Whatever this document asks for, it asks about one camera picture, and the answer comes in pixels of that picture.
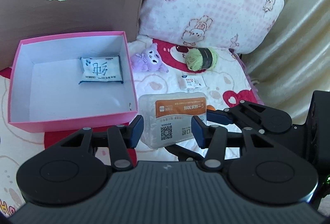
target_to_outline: green yarn ball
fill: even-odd
[[[217,61],[218,61],[218,54],[214,49],[212,49],[212,48],[208,48],[208,49],[212,54],[212,65],[209,69],[214,69],[217,64]],[[187,63],[187,67],[189,70],[199,71],[202,69],[203,57],[198,48],[189,49],[185,58],[186,58],[186,63]]]

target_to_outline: floral pillow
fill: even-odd
[[[284,0],[144,0],[140,34],[176,45],[250,53],[283,6]]]

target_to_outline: beige satin curtain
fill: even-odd
[[[330,90],[330,0],[285,0],[263,43],[243,55],[265,105],[305,122],[314,90]]]

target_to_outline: printed phone number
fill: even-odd
[[[184,110],[198,108],[198,105],[184,106]]]

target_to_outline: open cardboard box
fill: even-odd
[[[121,82],[83,82],[80,57],[119,55]],[[137,100],[124,32],[22,40],[10,79],[8,122],[31,133],[130,122]]]

